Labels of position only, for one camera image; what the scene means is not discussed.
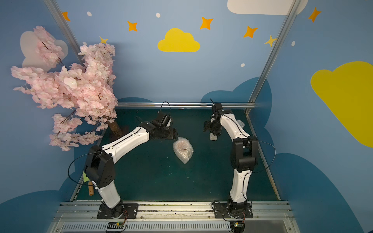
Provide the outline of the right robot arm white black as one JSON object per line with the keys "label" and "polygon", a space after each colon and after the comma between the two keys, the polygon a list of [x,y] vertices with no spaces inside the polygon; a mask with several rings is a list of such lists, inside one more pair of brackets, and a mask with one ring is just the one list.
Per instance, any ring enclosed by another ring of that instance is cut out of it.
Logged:
{"label": "right robot arm white black", "polygon": [[223,129],[232,141],[230,164],[234,177],[228,201],[213,202],[212,209],[215,218],[245,220],[253,217],[252,202],[248,201],[247,190],[250,176],[259,163],[259,140],[240,126],[231,110],[225,110],[221,103],[214,103],[210,121],[204,123],[203,131],[208,131],[209,139],[216,141]]}

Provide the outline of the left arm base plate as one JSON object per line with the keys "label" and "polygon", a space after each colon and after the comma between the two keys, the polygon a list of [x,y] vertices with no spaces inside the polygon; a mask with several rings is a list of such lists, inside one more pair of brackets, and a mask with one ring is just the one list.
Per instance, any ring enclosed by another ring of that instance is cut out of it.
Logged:
{"label": "left arm base plate", "polygon": [[139,205],[137,203],[118,203],[115,207],[109,208],[101,203],[97,219],[135,219]]}

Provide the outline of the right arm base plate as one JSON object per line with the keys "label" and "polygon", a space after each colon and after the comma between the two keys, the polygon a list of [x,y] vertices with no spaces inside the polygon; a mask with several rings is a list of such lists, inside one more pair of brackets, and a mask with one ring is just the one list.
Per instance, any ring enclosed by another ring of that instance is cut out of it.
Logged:
{"label": "right arm base plate", "polygon": [[239,206],[237,208],[237,205],[232,207],[230,204],[227,205],[227,203],[214,202],[212,203],[212,209],[213,209],[215,218],[221,218],[221,219],[223,218],[224,219],[253,218],[253,212],[251,209],[251,205],[249,203],[244,203],[244,206]]}

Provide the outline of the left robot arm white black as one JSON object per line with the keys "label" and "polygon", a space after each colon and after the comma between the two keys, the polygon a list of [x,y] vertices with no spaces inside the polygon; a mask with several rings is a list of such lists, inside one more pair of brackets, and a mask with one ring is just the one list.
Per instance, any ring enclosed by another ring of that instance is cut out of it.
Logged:
{"label": "left robot arm white black", "polygon": [[126,115],[122,114],[120,116],[122,118],[133,117],[138,120],[138,125],[113,142],[102,146],[94,145],[87,154],[80,156],[85,158],[83,172],[92,185],[74,180],[69,173],[73,163],[68,167],[68,178],[71,181],[81,186],[92,187],[101,196],[101,213],[97,218],[120,219],[126,217],[127,210],[115,185],[115,164],[122,157],[150,140],[176,141],[178,139],[177,129],[173,127],[173,120],[169,113],[159,111],[155,114],[155,119],[150,121],[141,120],[141,114],[141,112],[136,113],[134,110],[130,110]]}

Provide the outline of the clear bubble wrap sheet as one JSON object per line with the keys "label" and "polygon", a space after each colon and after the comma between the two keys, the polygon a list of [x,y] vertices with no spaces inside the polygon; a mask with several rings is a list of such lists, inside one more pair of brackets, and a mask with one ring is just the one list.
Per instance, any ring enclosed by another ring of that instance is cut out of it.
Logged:
{"label": "clear bubble wrap sheet", "polygon": [[194,149],[190,141],[184,137],[179,137],[173,143],[173,151],[184,164],[186,164],[192,158],[194,153]]}

